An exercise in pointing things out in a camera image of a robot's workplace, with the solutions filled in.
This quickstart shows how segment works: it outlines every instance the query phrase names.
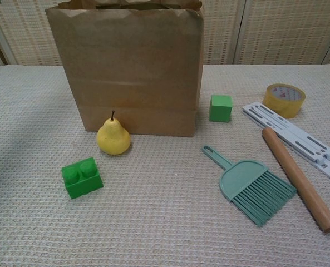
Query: table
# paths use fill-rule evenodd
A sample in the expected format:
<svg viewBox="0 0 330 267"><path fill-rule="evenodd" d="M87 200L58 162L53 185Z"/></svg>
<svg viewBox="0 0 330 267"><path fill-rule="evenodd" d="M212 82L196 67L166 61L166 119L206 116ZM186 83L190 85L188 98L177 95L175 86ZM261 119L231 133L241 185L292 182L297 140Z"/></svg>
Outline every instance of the table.
<svg viewBox="0 0 330 267"><path fill-rule="evenodd" d="M272 83L306 92L290 121L330 146L330 65L204 66L195 136L133 135L121 156L83 129L62 67L0 67L0 266L330 266L330 234L298 195L258 228L201 152L256 159L288 181L241 112ZM209 121L214 93L232 96L230 123ZM330 207L330 179L291 155ZM61 167L90 156L104 188L70 200Z"/></svg>

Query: rolling pin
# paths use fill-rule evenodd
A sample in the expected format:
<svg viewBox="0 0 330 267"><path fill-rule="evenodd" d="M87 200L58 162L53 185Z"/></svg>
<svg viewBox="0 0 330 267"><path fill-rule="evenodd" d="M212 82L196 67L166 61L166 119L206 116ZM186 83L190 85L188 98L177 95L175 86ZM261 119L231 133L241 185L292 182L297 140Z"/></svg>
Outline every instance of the rolling pin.
<svg viewBox="0 0 330 267"><path fill-rule="evenodd" d="M274 130L266 127L263 129L262 135L319 227L324 233L330 233L330 210L327 205L291 157Z"/></svg>

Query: dustpan handle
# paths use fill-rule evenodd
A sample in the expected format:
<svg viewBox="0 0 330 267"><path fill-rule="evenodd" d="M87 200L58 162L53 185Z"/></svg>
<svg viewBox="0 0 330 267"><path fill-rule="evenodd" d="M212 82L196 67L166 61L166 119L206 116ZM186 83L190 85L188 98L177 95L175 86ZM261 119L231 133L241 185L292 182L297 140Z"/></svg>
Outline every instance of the dustpan handle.
<svg viewBox="0 0 330 267"><path fill-rule="evenodd" d="M203 146L202 151L208 157L210 157L215 163L217 163L222 169L227 170L232 166L232 163L223 157L220 153L215 151L210 146Z"/></svg>

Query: green lego brick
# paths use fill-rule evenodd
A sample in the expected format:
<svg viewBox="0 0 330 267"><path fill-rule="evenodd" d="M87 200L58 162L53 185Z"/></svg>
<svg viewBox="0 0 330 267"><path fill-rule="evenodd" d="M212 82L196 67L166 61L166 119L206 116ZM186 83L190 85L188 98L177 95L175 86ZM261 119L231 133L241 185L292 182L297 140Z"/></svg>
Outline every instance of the green lego brick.
<svg viewBox="0 0 330 267"><path fill-rule="evenodd" d="M226 95L212 95L210 99L209 120L229 122L232 113L232 98Z"/></svg>
<svg viewBox="0 0 330 267"><path fill-rule="evenodd" d="M72 199L103 187L93 157L62 168L63 181Z"/></svg>

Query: yellow tape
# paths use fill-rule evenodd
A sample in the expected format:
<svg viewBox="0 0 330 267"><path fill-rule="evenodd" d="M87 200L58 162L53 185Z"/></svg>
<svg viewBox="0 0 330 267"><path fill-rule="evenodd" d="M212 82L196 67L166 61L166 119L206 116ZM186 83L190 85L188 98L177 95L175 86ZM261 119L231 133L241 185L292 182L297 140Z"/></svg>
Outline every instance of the yellow tape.
<svg viewBox="0 0 330 267"><path fill-rule="evenodd" d="M292 85L275 83L267 87L263 104L284 118L297 115L306 94Z"/></svg>

